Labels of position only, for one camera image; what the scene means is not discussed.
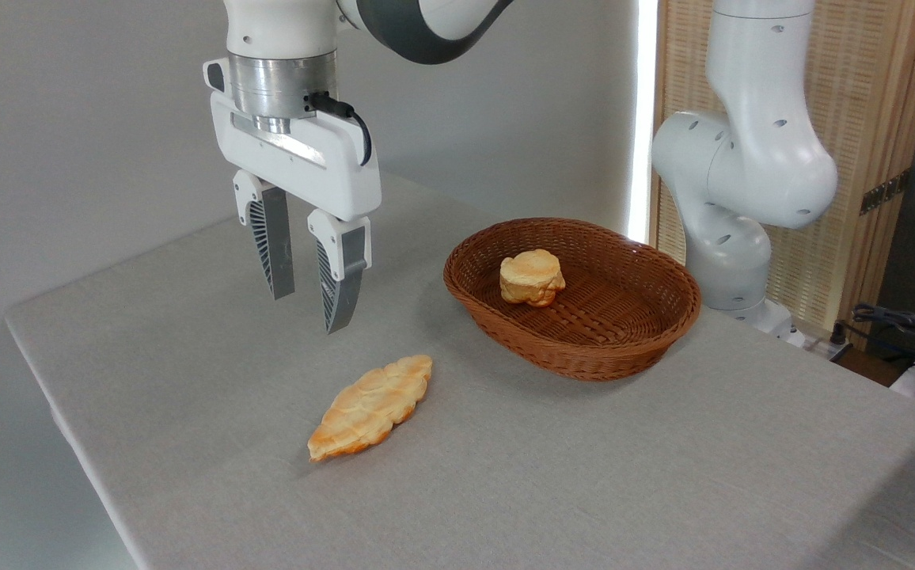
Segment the metal hinge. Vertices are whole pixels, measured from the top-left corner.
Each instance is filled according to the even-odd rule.
[[[872,212],[881,205],[884,205],[885,202],[890,202],[898,194],[902,194],[902,192],[907,190],[910,176],[911,169],[906,169],[903,173],[899,173],[896,177],[891,178],[891,180],[885,181],[885,183],[878,185],[878,187],[873,188],[873,190],[866,192],[862,197],[862,207],[859,209],[859,216],[864,216],[867,213]]]

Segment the white wall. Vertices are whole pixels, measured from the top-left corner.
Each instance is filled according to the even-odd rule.
[[[635,11],[521,0],[437,68],[354,32],[342,95],[384,169],[501,215],[617,227]],[[2,315],[232,215],[199,79],[224,36],[218,0],[0,0],[0,569],[131,567]]]

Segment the basket weave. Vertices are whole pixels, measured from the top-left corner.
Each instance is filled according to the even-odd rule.
[[[559,257],[567,288],[548,307],[500,296],[500,263],[529,249]],[[645,371],[700,314],[700,288],[672,257],[595,224],[502,222],[447,257],[443,281],[493,340],[547,371],[612,380]]]

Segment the bread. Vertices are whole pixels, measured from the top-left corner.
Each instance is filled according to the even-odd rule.
[[[432,369],[432,358],[407,356],[366,372],[341,390],[309,437],[309,460],[355,454],[384,441],[393,426],[408,419],[422,401]]]
[[[560,260],[544,249],[519,253],[500,264],[500,294],[508,303],[551,306],[567,287]]]

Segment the croissant-shaped bread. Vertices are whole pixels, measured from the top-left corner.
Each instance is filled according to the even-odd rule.
[[[567,287],[560,260],[545,249],[519,253],[500,264],[500,295],[508,303],[551,306]]]
[[[366,372],[341,390],[309,437],[309,460],[355,454],[384,441],[393,426],[408,419],[422,401],[432,369],[432,358],[407,356]]]

